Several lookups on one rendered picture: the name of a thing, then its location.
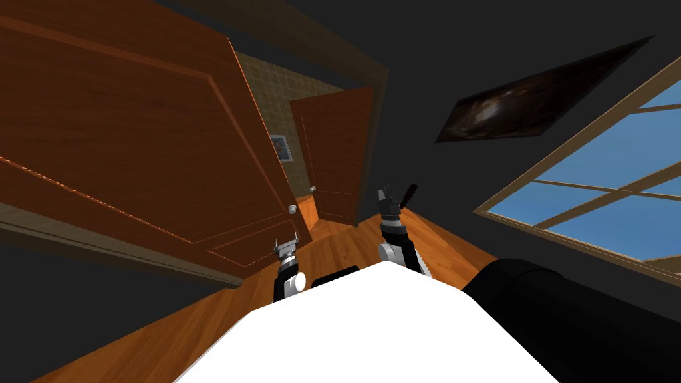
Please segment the wood-framed window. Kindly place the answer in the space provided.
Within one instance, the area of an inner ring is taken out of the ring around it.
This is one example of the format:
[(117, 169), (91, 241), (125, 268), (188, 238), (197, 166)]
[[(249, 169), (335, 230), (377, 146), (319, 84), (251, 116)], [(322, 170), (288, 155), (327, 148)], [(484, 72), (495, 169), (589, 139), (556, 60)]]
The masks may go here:
[(681, 288), (681, 56), (476, 213)]

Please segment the dark wall painting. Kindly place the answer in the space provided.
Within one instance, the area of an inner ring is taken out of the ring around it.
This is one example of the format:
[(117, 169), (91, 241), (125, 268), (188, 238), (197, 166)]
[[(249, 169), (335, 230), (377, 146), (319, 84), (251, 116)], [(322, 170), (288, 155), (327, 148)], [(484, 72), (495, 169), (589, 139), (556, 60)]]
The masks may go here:
[(645, 37), (462, 98), (436, 143), (540, 136), (650, 40)]

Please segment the small framed portrait picture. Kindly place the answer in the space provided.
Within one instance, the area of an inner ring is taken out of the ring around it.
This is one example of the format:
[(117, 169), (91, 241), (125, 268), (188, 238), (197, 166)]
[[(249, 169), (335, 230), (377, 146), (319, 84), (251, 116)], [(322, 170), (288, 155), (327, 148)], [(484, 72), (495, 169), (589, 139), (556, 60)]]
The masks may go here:
[(280, 162), (292, 162), (293, 157), (291, 155), (287, 139), (284, 135), (270, 135), (271, 141), (274, 145), (277, 157)]

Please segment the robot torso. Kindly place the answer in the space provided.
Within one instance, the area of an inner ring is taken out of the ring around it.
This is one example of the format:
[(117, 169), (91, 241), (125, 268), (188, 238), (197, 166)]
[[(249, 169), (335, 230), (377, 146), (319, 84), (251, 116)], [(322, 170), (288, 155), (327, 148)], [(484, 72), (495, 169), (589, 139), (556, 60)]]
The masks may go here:
[(251, 311), (174, 383), (558, 383), (471, 297), (381, 262)]

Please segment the small brown wooden door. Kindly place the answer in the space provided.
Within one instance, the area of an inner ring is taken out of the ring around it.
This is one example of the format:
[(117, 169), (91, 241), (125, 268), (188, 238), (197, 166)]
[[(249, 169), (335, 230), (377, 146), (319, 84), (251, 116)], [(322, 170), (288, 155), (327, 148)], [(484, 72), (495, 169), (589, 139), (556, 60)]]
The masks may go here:
[(364, 87), (289, 103), (320, 219), (355, 223), (373, 95)]

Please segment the large brown wooden door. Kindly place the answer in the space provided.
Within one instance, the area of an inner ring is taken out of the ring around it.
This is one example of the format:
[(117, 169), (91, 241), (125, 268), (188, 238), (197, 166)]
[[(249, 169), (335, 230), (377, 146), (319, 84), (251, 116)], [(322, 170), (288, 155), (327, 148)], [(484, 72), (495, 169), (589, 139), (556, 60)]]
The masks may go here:
[(237, 278), (311, 242), (229, 38), (154, 0), (0, 0), (0, 203)]

